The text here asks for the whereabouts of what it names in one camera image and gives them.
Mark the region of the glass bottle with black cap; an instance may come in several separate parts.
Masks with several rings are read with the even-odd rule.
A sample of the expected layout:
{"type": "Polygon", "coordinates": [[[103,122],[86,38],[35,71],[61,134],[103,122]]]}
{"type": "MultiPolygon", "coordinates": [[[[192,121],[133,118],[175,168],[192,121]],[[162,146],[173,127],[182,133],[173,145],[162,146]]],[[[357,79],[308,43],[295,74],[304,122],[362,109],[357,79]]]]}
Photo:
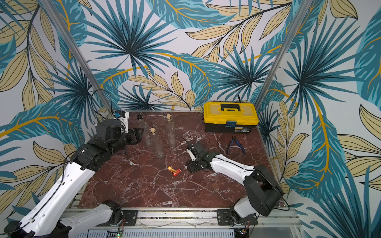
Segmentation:
{"type": "Polygon", "coordinates": [[[143,129],[142,140],[146,144],[147,147],[150,147],[151,146],[151,139],[150,139],[149,126],[143,120],[143,116],[142,115],[138,115],[137,119],[138,119],[138,126],[139,126],[139,128],[143,129]]]}

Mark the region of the slim glass bottle with cork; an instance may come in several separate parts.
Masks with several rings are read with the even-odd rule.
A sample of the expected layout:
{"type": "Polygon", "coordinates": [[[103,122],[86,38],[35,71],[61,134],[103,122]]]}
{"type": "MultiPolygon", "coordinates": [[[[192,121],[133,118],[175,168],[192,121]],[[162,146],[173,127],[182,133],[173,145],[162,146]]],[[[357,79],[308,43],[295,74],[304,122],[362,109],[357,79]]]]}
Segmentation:
{"type": "Polygon", "coordinates": [[[157,158],[163,159],[165,157],[165,153],[164,153],[161,137],[155,128],[151,128],[150,133],[151,133],[150,135],[151,145],[153,147],[155,155],[157,158]]]}

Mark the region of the orange bottle label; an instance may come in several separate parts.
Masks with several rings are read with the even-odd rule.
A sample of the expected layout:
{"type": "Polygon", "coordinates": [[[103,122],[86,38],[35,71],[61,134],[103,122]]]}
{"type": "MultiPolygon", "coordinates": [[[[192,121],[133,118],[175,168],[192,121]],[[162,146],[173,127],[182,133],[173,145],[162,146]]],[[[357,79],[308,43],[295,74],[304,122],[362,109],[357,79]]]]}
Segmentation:
{"type": "Polygon", "coordinates": [[[171,172],[171,173],[176,173],[177,170],[172,168],[171,166],[168,166],[167,169],[171,172]]]}

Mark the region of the glass bottle with cork stopper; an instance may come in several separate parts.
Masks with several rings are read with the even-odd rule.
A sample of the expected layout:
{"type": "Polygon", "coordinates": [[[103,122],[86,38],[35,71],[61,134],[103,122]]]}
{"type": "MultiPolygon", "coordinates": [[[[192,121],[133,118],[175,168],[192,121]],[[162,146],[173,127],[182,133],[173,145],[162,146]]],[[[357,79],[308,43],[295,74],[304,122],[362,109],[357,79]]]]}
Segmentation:
{"type": "Polygon", "coordinates": [[[166,118],[167,118],[166,131],[167,131],[167,136],[168,136],[168,143],[172,148],[175,148],[176,147],[175,124],[174,124],[170,114],[167,114],[166,118]]]}

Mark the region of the red bottle label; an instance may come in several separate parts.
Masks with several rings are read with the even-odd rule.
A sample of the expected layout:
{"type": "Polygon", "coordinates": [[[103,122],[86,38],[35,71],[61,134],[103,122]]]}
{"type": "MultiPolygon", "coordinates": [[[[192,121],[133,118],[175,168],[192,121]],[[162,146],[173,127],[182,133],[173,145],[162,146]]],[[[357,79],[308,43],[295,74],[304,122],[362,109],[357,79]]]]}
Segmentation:
{"type": "Polygon", "coordinates": [[[181,173],[182,171],[180,170],[180,169],[178,169],[178,170],[175,170],[174,172],[173,172],[173,176],[174,177],[176,177],[179,173],[181,173]]]}

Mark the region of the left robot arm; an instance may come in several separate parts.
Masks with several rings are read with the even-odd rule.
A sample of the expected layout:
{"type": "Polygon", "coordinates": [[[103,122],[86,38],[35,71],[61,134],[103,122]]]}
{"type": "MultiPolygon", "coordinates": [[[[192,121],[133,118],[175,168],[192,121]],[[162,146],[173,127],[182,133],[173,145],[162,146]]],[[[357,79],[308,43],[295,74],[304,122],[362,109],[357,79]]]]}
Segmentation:
{"type": "Polygon", "coordinates": [[[126,215],[111,200],[72,218],[62,218],[62,214],[103,164],[127,145],[139,144],[143,132],[142,128],[126,129],[118,119],[98,123],[96,134],[63,164],[62,176],[43,199],[20,221],[9,222],[3,234],[10,238],[74,238],[98,225],[122,226],[126,215]]]}

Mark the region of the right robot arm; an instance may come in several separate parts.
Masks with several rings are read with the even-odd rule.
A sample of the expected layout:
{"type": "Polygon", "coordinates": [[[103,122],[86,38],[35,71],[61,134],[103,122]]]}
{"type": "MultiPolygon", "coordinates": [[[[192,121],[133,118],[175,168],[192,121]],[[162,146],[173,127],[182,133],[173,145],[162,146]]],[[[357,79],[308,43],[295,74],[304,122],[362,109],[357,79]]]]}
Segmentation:
{"type": "Polygon", "coordinates": [[[239,224],[250,215],[267,217],[283,198],[283,190],[266,166],[248,166],[231,160],[223,154],[208,151],[203,144],[187,143],[191,160],[186,163],[190,173],[210,170],[223,174],[243,185],[246,196],[229,210],[227,218],[239,224]]]}

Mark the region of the yellow and black toolbox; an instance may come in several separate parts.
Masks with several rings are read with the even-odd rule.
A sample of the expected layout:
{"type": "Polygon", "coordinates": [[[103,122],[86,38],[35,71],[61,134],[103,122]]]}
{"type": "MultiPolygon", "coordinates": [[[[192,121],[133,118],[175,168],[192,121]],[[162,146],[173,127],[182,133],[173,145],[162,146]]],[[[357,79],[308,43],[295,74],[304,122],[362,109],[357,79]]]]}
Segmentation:
{"type": "Polygon", "coordinates": [[[251,103],[207,102],[204,104],[205,132],[250,133],[259,124],[251,103]]]}

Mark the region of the blue handled pliers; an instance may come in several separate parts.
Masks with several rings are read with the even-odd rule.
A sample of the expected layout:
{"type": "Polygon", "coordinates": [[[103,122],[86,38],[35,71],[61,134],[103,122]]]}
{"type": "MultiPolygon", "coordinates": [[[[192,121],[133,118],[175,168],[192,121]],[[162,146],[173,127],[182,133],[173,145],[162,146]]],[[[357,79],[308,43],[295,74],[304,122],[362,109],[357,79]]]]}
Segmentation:
{"type": "Polygon", "coordinates": [[[237,139],[236,136],[232,136],[232,138],[231,138],[231,140],[230,140],[230,142],[229,142],[229,144],[228,144],[228,146],[227,146],[227,149],[226,149],[226,153],[227,153],[227,154],[229,154],[230,148],[231,148],[232,145],[234,145],[234,144],[235,144],[236,146],[238,146],[238,147],[241,149],[241,151],[242,151],[242,153],[243,153],[244,155],[246,155],[246,151],[245,151],[243,145],[240,143],[240,141],[237,139]]]}

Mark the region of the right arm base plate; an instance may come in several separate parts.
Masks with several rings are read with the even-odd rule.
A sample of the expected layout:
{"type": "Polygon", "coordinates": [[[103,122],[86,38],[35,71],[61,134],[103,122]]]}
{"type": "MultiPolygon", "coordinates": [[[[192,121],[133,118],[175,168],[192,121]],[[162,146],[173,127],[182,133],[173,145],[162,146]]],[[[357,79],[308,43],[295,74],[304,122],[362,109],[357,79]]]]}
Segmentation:
{"type": "Polygon", "coordinates": [[[250,214],[246,217],[241,217],[238,213],[231,209],[218,209],[216,213],[219,226],[254,226],[258,224],[258,217],[256,213],[250,214]]]}

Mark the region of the aluminium front rail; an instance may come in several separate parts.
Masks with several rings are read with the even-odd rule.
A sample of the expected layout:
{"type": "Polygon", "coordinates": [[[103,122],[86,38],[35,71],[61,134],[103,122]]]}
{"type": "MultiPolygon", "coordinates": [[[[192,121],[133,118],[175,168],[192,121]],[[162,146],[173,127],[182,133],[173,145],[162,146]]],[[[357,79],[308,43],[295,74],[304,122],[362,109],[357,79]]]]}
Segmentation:
{"type": "Polygon", "coordinates": [[[217,222],[218,209],[228,208],[121,208],[120,210],[137,210],[138,217],[134,227],[141,229],[159,229],[159,228],[189,228],[189,229],[214,229],[214,228],[249,228],[250,233],[258,232],[260,228],[289,228],[294,238],[305,238],[304,229],[296,210],[273,210],[267,217],[257,215],[258,224],[254,226],[219,226],[217,222]]]}

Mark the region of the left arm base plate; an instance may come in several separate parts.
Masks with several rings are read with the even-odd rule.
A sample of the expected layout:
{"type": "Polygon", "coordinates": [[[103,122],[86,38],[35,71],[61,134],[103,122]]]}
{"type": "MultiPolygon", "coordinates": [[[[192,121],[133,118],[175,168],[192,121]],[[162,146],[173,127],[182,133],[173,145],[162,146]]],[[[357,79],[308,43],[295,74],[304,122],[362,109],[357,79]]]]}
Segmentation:
{"type": "Polygon", "coordinates": [[[116,213],[113,212],[110,220],[106,223],[99,224],[97,227],[134,227],[138,217],[137,210],[120,210],[116,213]]]}

